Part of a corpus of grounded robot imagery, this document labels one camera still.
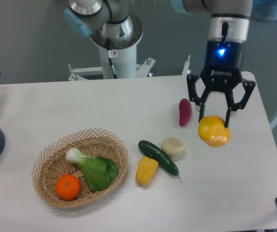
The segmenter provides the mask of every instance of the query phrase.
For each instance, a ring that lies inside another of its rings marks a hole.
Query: yellow bell pepper
[[[206,116],[201,119],[198,135],[209,146],[219,147],[229,143],[231,132],[225,128],[224,120],[219,116]]]
[[[154,159],[144,156],[138,163],[138,169],[135,180],[138,184],[143,186],[148,185],[154,176],[159,163]]]

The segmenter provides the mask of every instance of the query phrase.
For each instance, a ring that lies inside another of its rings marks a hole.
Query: robotiq logo
[[[231,72],[221,72],[221,71],[211,70],[210,75],[232,76],[232,73]]]

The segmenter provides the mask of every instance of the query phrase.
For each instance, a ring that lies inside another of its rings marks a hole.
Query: green cucumber
[[[141,140],[138,143],[139,149],[145,156],[156,160],[164,170],[172,175],[179,175],[179,170],[174,161],[163,150],[158,148],[155,144]]]

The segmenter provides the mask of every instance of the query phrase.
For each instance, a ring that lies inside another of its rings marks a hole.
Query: blue light
[[[224,48],[218,50],[218,54],[219,54],[221,57],[223,57],[224,52],[225,52],[225,49],[224,49]]]

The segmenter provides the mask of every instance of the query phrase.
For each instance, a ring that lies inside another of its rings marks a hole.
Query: bok choy leaf
[[[118,168],[111,159],[86,156],[77,148],[67,151],[66,160],[76,163],[80,167],[92,191],[107,189],[118,175]]]

